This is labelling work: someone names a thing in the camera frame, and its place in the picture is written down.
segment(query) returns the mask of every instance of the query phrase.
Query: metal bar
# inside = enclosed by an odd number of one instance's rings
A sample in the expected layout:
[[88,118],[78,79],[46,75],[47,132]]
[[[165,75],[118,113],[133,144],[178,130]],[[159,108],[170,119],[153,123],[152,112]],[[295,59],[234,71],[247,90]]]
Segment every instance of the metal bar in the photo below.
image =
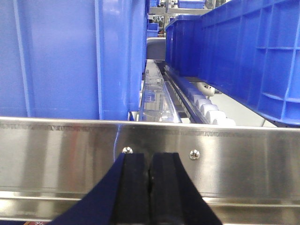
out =
[[208,13],[210,9],[200,9],[200,8],[169,8],[168,14],[193,14],[193,15],[203,15]]
[[165,0],[165,13],[169,11],[169,0]]
[[188,98],[185,94],[180,90],[174,80],[169,76],[168,72],[165,72],[168,81],[170,82],[171,86],[174,88],[174,91],[177,93],[179,101],[182,103],[182,107],[186,109],[186,114],[191,120],[192,123],[200,123],[200,124],[209,124],[205,117],[201,116],[195,106],[190,103]]
[[179,117],[182,118],[187,118],[187,115],[185,113],[185,109],[182,107],[182,103],[178,100],[178,96],[174,90],[174,88],[171,86],[169,82],[165,82],[165,85],[170,93],[170,97],[175,105],[176,111],[179,114]]
[[165,14],[165,8],[162,8],[162,7],[150,7],[149,14],[164,15]]
[[216,3],[217,3],[217,0],[212,0],[212,8],[211,9],[215,9],[216,8]]
[[[178,152],[224,224],[299,224],[300,129],[8,117],[0,118],[0,219],[53,219],[128,146],[147,160]],[[41,160],[46,169],[34,166]]]

